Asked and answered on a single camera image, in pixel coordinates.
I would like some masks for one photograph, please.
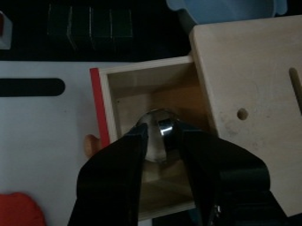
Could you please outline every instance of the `red strip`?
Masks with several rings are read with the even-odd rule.
[[[89,70],[89,74],[91,74],[92,90],[93,90],[93,97],[95,97],[100,142],[101,142],[101,147],[107,147],[109,145],[109,137],[108,137],[108,127],[107,127],[107,119],[105,119],[105,105],[104,105],[103,91],[100,86],[101,82],[99,78],[97,68],[92,68]]]

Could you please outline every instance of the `hole in wooden board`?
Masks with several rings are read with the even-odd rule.
[[[291,80],[291,85],[292,85],[295,96],[296,96],[296,104],[298,104],[299,112],[302,115],[302,86],[300,86],[300,81],[299,81],[299,77],[298,77],[295,68],[288,69],[288,77]]]
[[[248,116],[247,110],[246,109],[239,109],[238,112],[236,112],[236,117],[240,120],[246,120],[247,119],[247,116]]]

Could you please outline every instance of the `plywood panel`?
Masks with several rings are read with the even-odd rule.
[[[302,17],[196,26],[190,36],[211,131],[259,156],[287,215],[302,212]]]

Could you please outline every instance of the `red object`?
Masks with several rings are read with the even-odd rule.
[[[41,209],[25,194],[0,194],[0,226],[45,226]]]
[[[97,68],[92,68],[89,70],[89,73],[91,73],[91,82],[92,82],[92,90],[93,90],[93,97],[95,97],[100,142],[101,142],[101,147],[107,147],[109,145],[109,137],[108,137],[108,127],[107,127],[107,119],[105,119],[105,105],[104,105],[104,98],[103,98],[101,85],[100,85],[101,81],[99,78]]]

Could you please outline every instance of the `wooden box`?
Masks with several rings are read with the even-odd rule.
[[[147,111],[170,108],[262,158],[276,201],[298,214],[302,116],[290,74],[302,79],[302,16],[195,26],[190,41],[192,57],[91,71],[103,145]],[[140,219],[192,207],[182,162],[148,163]]]
[[[135,126],[151,109],[171,109],[182,120],[207,129],[203,95],[191,56],[92,70],[103,146]],[[194,208],[182,161],[145,161],[140,220]]]

